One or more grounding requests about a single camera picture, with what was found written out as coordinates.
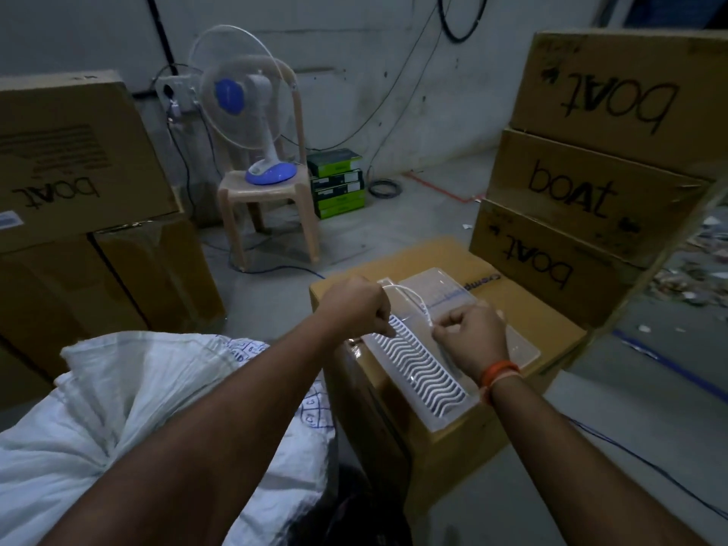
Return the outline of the person's left hand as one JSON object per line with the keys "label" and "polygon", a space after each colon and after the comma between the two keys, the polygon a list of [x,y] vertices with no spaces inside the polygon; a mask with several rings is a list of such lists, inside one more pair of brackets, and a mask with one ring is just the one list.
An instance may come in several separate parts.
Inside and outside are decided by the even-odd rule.
{"label": "person's left hand", "polygon": [[313,316],[317,338],[328,347],[367,334],[367,323],[379,298],[389,298],[384,287],[361,276],[336,282],[320,300]]}

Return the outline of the person's right hand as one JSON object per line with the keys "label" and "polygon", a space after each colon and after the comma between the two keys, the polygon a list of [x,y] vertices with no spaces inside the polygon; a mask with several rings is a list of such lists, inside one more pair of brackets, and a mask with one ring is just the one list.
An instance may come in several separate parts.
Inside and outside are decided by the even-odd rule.
{"label": "person's right hand", "polygon": [[458,312],[458,337],[454,349],[443,351],[478,385],[480,375],[490,365],[510,361],[504,316],[486,302],[466,304],[449,312]]}

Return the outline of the person's right forearm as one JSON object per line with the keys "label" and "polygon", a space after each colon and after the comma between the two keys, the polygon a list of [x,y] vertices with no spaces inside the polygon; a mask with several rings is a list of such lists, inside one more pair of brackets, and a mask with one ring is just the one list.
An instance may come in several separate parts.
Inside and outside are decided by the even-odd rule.
{"label": "person's right forearm", "polygon": [[585,439],[522,378],[492,407],[568,546],[709,546]]}

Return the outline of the clear plastic tray wavy insert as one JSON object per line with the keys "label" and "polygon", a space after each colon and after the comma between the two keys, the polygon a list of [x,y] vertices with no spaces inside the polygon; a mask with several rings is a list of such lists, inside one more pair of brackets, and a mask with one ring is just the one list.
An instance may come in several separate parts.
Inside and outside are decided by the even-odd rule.
{"label": "clear plastic tray wavy insert", "polygon": [[362,340],[413,412],[431,432],[461,418],[479,401],[478,387],[432,337],[443,314],[477,303],[468,289],[440,268],[429,268],[399,283],[380,279],[391,305],[389,323],[396,336]]}

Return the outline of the orange wristband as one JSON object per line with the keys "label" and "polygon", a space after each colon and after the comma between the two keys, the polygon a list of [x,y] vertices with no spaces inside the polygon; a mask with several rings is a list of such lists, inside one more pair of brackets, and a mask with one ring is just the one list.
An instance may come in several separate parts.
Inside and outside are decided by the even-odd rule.
{"label": "orange wristband", "polygon": [[521,377],[521,369],[514,362],[504,359],[490,365],[478,379],[480,399],[485,404],[492,406],[492,386],[497,381],[512,376]]}

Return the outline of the brown cardboard box clear tape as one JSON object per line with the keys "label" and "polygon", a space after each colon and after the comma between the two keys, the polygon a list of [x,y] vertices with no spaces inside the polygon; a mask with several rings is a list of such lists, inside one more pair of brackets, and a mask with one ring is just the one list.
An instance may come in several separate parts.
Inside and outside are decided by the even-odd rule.
{"label": "brown cardboard box clear tape", "polygon": [[[538,393],[544,393],[585,340],[585,330],[450,237],[315,282],[309,287],[312,309],[345,276],[388,277],[399,283],[429,268],[442,269],[477,301],[505,311],[510,357]],[[324,377],[334,415],[373,489],[398,504],[410,523],[508,443],[494,410],[481,401],[445,429],[429,431],[362,338],[324,364]]]}

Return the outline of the green black small box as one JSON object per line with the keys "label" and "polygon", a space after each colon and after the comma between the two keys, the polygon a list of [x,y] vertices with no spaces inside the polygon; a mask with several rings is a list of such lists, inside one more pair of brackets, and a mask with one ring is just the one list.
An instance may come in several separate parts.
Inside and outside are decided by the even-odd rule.
{"label": "green black small box", "polygon": [[337,204],[363,202],[366,197],[366,184],[363,181],[344,183],[330,188],[312,191],[314,203],[318,208],[332,207]]}
{"label": "green black small box", "polygon": [[307,155],[306,164],[313,177],[330,177],[360,170],[362,156],[344,147]]}
{"label": "green black small box", "polygon": [[351,169],[345,173],[332,174],[327,177],[310,177],[310,185],[313,191],[323,191],[331,188],[344,187],[344,192],[357,191],[350,188],[349,184],[362,185],[363,172],[360,169]]}
{"label": "green black small box", "polygon": [[341,214],[363,209],[366,205],[366,193],[363,191],[346,193],[329,199],[317,200],[314,202],[316,216],[321,219],[329,219]]}

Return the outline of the large brown cardboard box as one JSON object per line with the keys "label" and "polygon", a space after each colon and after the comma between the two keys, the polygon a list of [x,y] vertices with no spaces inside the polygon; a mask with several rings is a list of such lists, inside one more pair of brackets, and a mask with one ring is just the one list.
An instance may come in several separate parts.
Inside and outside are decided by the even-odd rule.
{"label": "large brown cardboard box", "polygon": [[486,198],[648,268],[713,185],[505,129]]}
{"label": "large brown cardboard box", "polygon": [[728,179],[728,30],[536,33],[509,125],[674,173]]}
{"label": "large brown cardboard box", "polygon": [[118,72],[0,77],[0,254],[178,209]]}
{"label": "large brown cardboard box", "polygon": [[480,202],[469,251],[583,328],[602,327],[644,273],[488,200]]}

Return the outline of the beige plastic chair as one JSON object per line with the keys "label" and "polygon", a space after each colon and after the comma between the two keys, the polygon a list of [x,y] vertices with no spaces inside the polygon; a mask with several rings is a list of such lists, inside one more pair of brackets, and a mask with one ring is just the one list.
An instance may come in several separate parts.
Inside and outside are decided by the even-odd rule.
{"label": "beige plastic chair", "polygon": [[223,228],[230,247],[233,269],[246,272],[242,238],[237,226],[234,208],[244,205],[254,228],[265,231],[262,206],[278,201],[292,201],[298,210],[309,259],[320,261],[319,219],[315,215],[314,201],[306,164],[304,120],[301,96],[296,82],[289,85],[293,98],[293,114],[299,146],[299,163],[282,162],[278,155],[277,140],[273,140],[267,110],[276,104],[272,82],[261,74],[248,75],[242,81],[244,105],[253,109],[253,123],[263,136],[263,159],[252,164],[245,172],[231,170],[224,175],[218,189],[218,202]]}

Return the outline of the white blue table fan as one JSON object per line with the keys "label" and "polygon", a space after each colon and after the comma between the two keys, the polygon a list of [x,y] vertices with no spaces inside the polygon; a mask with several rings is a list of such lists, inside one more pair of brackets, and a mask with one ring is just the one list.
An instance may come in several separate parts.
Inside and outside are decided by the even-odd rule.
{"label": "white blue table fan", "polygon": [[258,151],[245,179],[252,185],[278,185],[296,175],[281,161],[279,88],[282,64],[253,34],[233,25],[215,25],[193,43],[189,64],[196,72],[191,89],[207,123],[232,146]]}

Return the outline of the pile of scrap litter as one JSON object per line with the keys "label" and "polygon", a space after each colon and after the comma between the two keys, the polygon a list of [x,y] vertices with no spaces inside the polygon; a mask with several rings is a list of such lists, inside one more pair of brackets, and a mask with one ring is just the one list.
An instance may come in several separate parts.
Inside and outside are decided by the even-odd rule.
{"label": "pile of scrap litter", "polygon": [[648,293],[661,301],[728,310],[728,203],[714,209],[678,246]]}

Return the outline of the brown cardboard box black tape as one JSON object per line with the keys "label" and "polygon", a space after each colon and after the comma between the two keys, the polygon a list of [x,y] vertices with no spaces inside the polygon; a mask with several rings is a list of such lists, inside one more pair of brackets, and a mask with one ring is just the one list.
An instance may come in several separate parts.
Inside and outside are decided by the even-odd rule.
{"label": "brown cardboard box black tape", "polygon": [[195,333],[226,310],[182,215],[0,255],[0,341],[49,378],[64,347],[125,330]]}

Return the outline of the white woven sack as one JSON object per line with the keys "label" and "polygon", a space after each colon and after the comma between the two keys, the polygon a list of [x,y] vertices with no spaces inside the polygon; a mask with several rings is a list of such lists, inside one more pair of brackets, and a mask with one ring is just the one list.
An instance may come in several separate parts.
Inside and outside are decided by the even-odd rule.
{"label": "white woven sack", "polygon": [[[0,432],[0,546],[37,546],[123,455],[267,348],[141,331],[65,347],[54,389]],[[335,447],[318,377],[223,546],[316,546],[337,495]]]}

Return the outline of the white wall power socket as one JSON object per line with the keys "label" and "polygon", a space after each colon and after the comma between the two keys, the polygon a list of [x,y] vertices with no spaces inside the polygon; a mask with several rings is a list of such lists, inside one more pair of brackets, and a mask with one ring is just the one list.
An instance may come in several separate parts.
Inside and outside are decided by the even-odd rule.
{"label": "white wall power socket", "polygon": [[197,115],[198,85],[199,76],[195,74],[166,75],[156,79],[154,90],[171,121],[180,121],[188,115]]}

